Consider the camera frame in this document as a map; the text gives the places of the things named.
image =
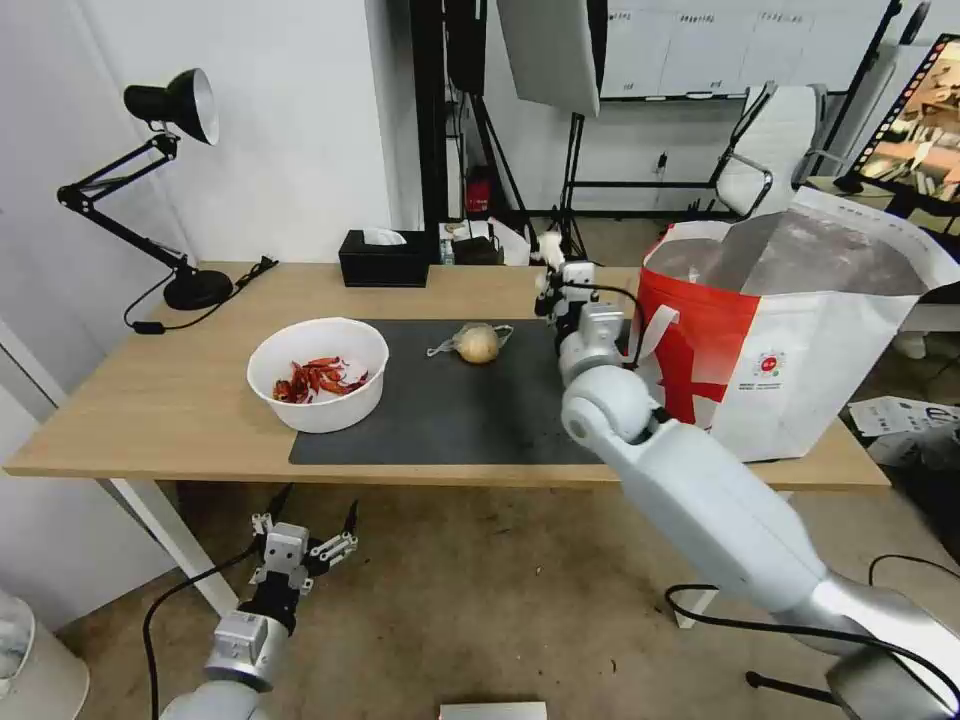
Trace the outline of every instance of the tissue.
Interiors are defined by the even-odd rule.
[[[406,245],[403,235],[396,230],[386,228],[365,228],[363,231],[364,245]]]

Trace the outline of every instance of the white bowl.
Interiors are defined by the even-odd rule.
[[[349,395],[316,399],[309,405],[273,399],[277,380],[293,374],[290,363],[339,356],[369,372],[366,385]],[[323,433],[343,430],[373,412],[383,393],[383,372],[390,351],[377,329],[347,318],[306,320],[275,332],[253,351],[247,363],[250,388],[294,430]]]

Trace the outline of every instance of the light stand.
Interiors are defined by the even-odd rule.
[[[161,131],[136,150],[92,175],[63,186],[57,191],[57,200],[64,207],[83,215],[170,268],[174,278],[163,289],[163,298],[174,310],[200,310],[219,305],[233,292],[233,281],[229,277],[216,270],[198,270],[190,265],[184,253],[135,233],[96,208],[98,200],[177,157],[180,138],[167,128],[168,122],[176,123],[201,142],[216,144],[219,124],[207,76],[202,70],[193,69],[180,73],[166,88],[131,85],[124,92],[123,99],[132,115],[145,120],[151,129],[162,128]],[[161,157],[129,175],[105,177],[151,150],[160,152]]]

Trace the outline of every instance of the shopping bag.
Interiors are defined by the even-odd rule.
[[[640,272],[637,372],[741,460],[800,457],[917,299],[958,281],[909,222],[802,188],[781,213],[667,230]]]

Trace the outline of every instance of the desk leg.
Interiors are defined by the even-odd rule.
[[[187,577],[213,567],[213,561],[153,480],[110,478],[110,482]],[[219,573],[198,582],[197,589],[220,617],[237,607],[236,593]]]
[[[787,502],[790,502],[790,498],[793,497],[793,492],[790,490],[784,490],[779,494],[780,497]],[[687,590],[686,592],[682,592],[677,595],[677,602],[679,602],[680,605],[685,607],[687,610],[702,615],[716,596],[716,590]],[[677,627],[679,627],[681,630],[689,630],[697,624],[696,620],[684,617],[679,613],[674,613],[674,616],[677,621]]]

